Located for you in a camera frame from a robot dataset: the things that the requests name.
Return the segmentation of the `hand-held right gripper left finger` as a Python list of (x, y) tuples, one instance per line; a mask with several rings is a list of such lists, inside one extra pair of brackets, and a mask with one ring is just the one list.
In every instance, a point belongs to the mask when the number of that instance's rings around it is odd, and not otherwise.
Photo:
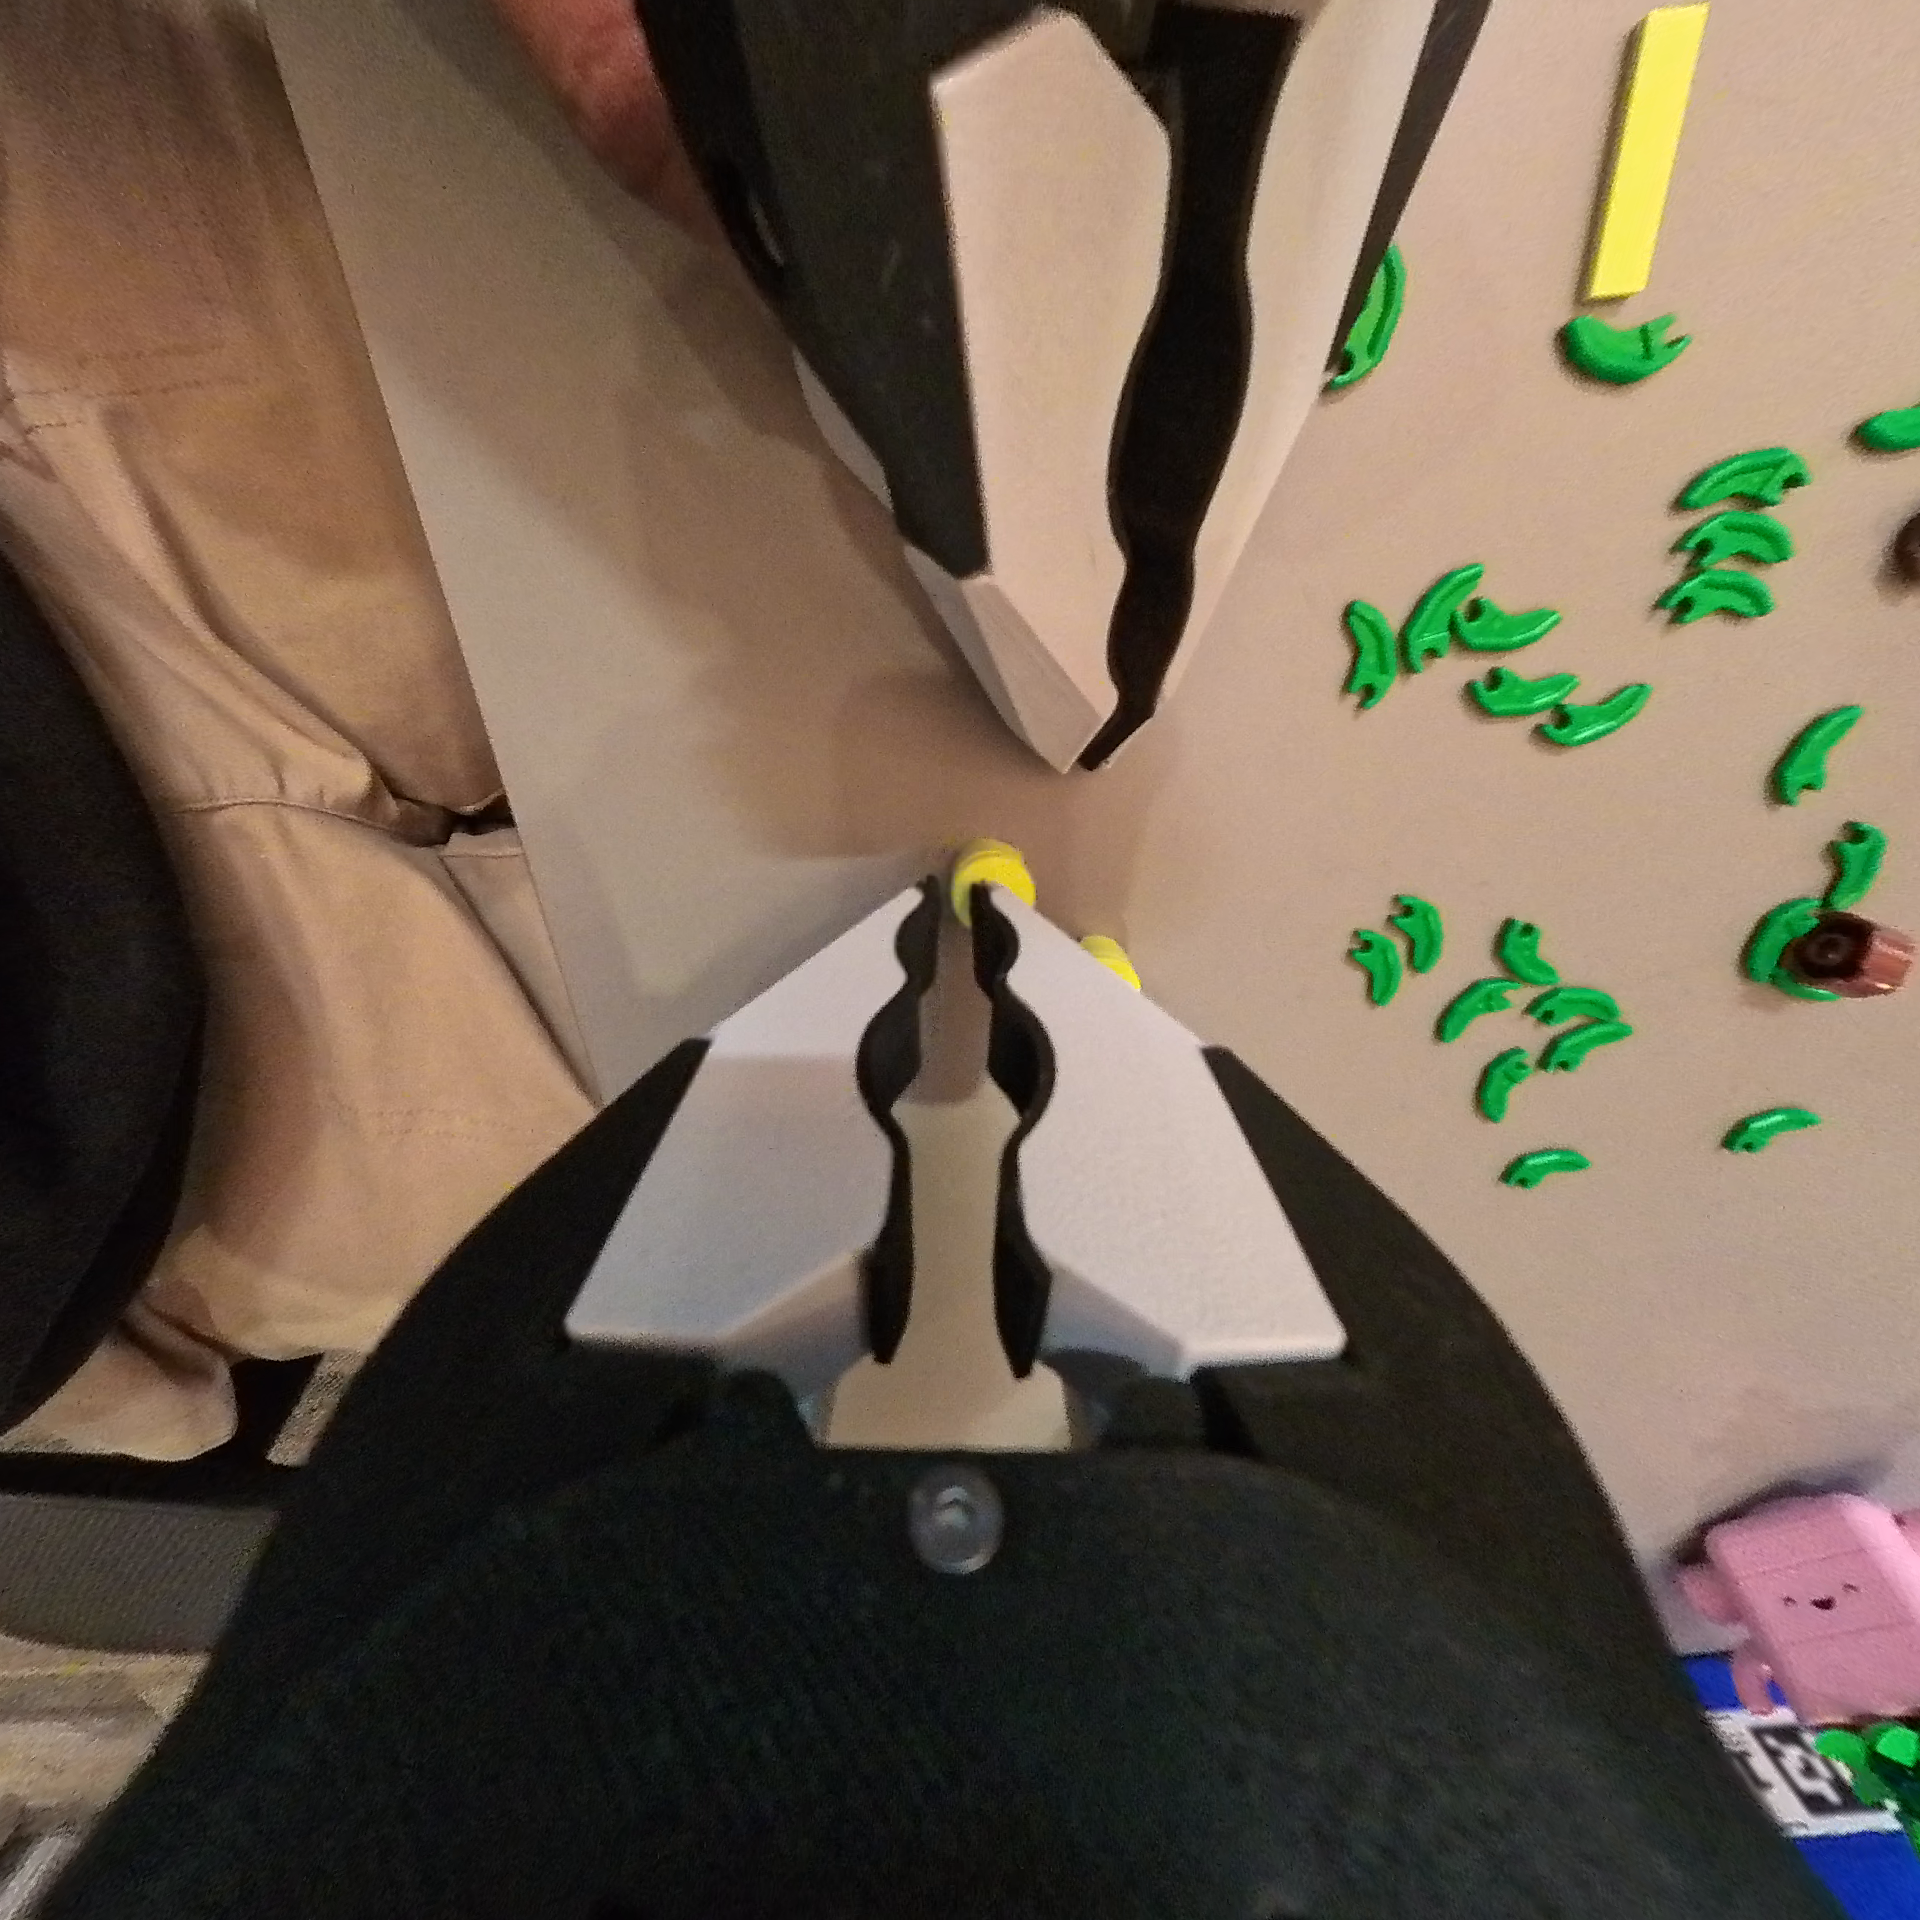
[(567, 1311), (574, 1339), (775, 1373), (799, 1402), (897, 1354), (916, 1261), (895, 1103), (942, 919), (924, 877), (706, 1036)]

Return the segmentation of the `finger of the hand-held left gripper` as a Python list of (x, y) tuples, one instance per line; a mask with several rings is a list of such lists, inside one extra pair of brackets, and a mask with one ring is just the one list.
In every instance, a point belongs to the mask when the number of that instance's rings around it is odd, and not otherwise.
[(1110, 455), (1160, 285), (1152, 7), (796, 7), (790, 334), (1000, 717), (1112, 716)]
[(1450, 7), (1157, 5), (1128, 76), (1169, 146), (1165, 258), (1119, 399), (1112, 716), (1177, 688), (1450, 103)]

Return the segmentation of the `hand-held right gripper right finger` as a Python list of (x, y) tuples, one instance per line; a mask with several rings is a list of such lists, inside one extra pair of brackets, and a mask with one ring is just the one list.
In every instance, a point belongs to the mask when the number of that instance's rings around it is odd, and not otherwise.
[(1016, 1376), (1186, 1381), (1329, 1360), (1346, 1331), (1201, 1042), (997, 882), (968, 896), (999, 1155), (991, 1294)]

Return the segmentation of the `person's left hand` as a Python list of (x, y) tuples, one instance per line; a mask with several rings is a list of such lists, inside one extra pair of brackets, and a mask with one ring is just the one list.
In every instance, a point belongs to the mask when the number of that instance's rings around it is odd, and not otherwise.
[(687, 160), (636, 2), (494, 2), (588, 154), (682, 232), (722, 240)]

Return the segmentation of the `yellow flat bar tile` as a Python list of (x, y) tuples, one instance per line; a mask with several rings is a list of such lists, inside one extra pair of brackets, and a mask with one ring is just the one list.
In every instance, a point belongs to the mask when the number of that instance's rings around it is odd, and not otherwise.
[(1586, 302), (1647, 287), (1709, 12), (1656, 7), (1628, 38), (1578, 293)]

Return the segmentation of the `scattered green leaf pieces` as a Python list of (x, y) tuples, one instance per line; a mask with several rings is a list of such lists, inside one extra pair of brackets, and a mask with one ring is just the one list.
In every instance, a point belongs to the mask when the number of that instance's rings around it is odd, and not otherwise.
[[(1672, 332), (1672, 315), (1634, 327), (1572, 315), (1559, 330), (1559, 346), (1574, 372), (1600, 384), (1629, 387), (1669, 367), (1689, 338)], [(1780, 508), (1786, 493), (1808, 487), (1809, 477), (1808, 459), (1786, 446), (1730, 452), (1694, 474), (1672, 500), (1678, 511), (1692, 514), (1692, 523), (1671, 543), (1682, 568), (1654, 598), (1654, 611), (1672, 626), (1692, 626), (1708, 618), (1754, 619), (1775, 611), (1766, 572), (1789, 562), (1797, 550)], [(1601, 699), (1582, 702), (1578, 675), (1518, 672), (1509, 655), (1550, 637), (1564, 618), (1556, 608), (1501, 608), (1484, 592), (1484, 579), (1486, 566), (1479, 562), (1450, 566), (1399, 619), (1376, 604), (1350, 598), (1340, 615), (1350, 647), (1341, 695), (1365, 712), (1394, 685), (1434, 662), (1484, 655), (1492, 662), (1462, 688), (1470, 708), (1484, 717), (1527, 723), (1536, 739), (1556, 751), (1598, 744), (1642, 716), (1649, 684), (1629, 682)], [(1826, 880), (1809, 898), (1870, 919), (1862, 906), (1881, 880), (1885, 851), (1888, 836), (1881, 828), (1844, 822), (1826, 845)], [(1444, 943), (1447, 924), (1440, 907), (1424, 896), (1397, 894), (1377, 927), (1358, 927), (1350, 935), (1346, 957), (1365, 976), (1366, 1002), (1388, 1006), (1405, 976), (1424, 976), (1440, 965)], [(1494, 973), (1479, 976), (1447, 1002), (1432, 1023), (1432, 1038), (1444, 1045), (1462, 1040), (1479, 1019), (1510, 1012), (1518, 994), (1529, 990), (1522, 1012), (1545, 1031), (1545, 1040), (1503, 1046), (1484, 1066), (1472, 1092), (1480, 1119), (1503, 1123), (1522, 1086), (1582, 1067), (1592, 1053), (1629, 1040), (1634, 1026), (1625, 1019), (1618, 996), (1574, 983), (1554, 965), (1536, 922), (1503, 919), (1494, 932), (1492, 957)]]

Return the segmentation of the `person's beige trousers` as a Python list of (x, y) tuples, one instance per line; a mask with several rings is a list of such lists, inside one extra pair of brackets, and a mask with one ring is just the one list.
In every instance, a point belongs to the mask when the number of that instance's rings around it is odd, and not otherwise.
[(183, 880), (175, 1226), (5, 1450), (175, 1461), (368, 1354), (592, 1116), (488, 733), (252, 5), (5, 5), (5, 525)]

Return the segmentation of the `person's black clothed body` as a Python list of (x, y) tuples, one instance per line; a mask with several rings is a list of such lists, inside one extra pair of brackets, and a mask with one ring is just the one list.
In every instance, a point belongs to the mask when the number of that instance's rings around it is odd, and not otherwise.
[(184, 1187), (206, 979), (152, 806), (1, 565), (1, 1410), (64, 1386)]

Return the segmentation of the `brown block on green leaves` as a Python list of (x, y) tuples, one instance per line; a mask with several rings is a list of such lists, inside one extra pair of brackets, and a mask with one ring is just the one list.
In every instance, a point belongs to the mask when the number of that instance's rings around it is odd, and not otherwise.
[(1799, 896), (1759, 917), (1738, 966), (1748, 981), (1797, 1002), (1848, 1002), (1896, 992), (1913, 962), (1910, 935)]

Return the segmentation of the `pink brick flowerpot model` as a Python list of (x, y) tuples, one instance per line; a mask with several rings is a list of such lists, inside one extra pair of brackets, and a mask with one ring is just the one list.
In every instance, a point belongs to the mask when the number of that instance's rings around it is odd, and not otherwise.
[(1694, 1675), (1737, 1776), (1797, 1840), (1914, 1840), (1918, 1518), (1802, 1495), (1709, 1527), (1672, 1574), (1734, 1634)]

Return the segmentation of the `blue plastic bin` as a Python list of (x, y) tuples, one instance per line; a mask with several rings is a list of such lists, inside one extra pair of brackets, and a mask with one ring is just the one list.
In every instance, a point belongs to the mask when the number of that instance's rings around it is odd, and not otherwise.
[(1687, 1655), (1679, 1668), (1734, 1774), (1844, 1912), (1914, 1918), (1918, 1856), (1896, 1815), (1870, 1807), (1778, 1696), (1748, 1712), (1725, 1658)]

